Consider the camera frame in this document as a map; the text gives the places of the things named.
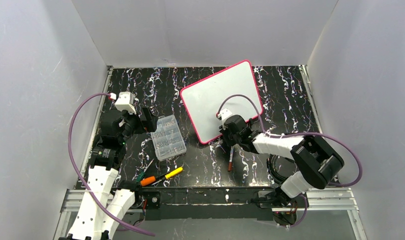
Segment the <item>white marker pen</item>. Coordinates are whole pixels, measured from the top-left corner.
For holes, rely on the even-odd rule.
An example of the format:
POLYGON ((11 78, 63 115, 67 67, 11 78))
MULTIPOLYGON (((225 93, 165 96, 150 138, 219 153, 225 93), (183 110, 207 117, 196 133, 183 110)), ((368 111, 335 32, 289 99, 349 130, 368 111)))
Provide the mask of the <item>white marker pen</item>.
POLYGON ((233 162, 233 155, 234 155, 234 147, 232 146, 231 148, 230 148, 230 151, 229 151, 229 159, 228 159, 228 163, 229 164, 231 164, 232 162, 233 162))

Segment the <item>pink framed whiteboard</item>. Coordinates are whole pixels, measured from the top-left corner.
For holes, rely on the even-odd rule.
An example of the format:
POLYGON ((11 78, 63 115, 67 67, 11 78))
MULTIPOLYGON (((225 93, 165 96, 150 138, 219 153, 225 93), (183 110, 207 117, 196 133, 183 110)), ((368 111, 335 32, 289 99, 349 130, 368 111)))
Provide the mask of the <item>pink framed whiteboard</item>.
POLYGON ((201 144, 207 144, 221 135, 221 121, 216 114, 227 97, 240 94, 251 99, 254 105, 244 97, 233 97, 222 107, 246 121, 256 119, 264 111, 249 60, 243 60, 190 84, 179 94, 201 144))

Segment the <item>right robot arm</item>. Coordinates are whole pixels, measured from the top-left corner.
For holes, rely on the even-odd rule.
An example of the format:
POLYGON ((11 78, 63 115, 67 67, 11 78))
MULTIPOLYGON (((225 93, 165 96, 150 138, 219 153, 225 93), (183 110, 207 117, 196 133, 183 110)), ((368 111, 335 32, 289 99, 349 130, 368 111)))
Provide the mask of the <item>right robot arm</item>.
POLYGON ((291 137, 289 135, 268 135, 252 130, 252 122, 240 115, 218 114, 221 121, 219 132, 228 146, 239 145, 253 154, 268 154, 293 160, 298 170, 287 177, 266 196, 251 200, 254 204, 287 206, 308 190, 324 189, 344 167, 343 158, 319 135, 291 137))

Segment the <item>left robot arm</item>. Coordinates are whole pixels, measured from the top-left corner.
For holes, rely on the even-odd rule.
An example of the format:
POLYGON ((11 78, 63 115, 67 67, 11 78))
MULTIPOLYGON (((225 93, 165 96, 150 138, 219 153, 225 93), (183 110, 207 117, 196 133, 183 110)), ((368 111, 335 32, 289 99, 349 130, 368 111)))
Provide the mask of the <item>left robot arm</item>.
POLYGON ((107 170, 104 166, 94 166, 88 170, 88 178, 84 179, 79 171, 72 152, 72 133, 76 117, 81 106, 74 112, 67 146, 70 161, 79 178, 83 180, 86 191, 83 194, 76 219, 65 236, 60 240, 112 240, 118 226, 138 234, 154 237, 156 234, 123 221, 127 210, 135 203, 135 192, 129 189, 117 190, 108 203, 111 187, 119 171, 107 170))

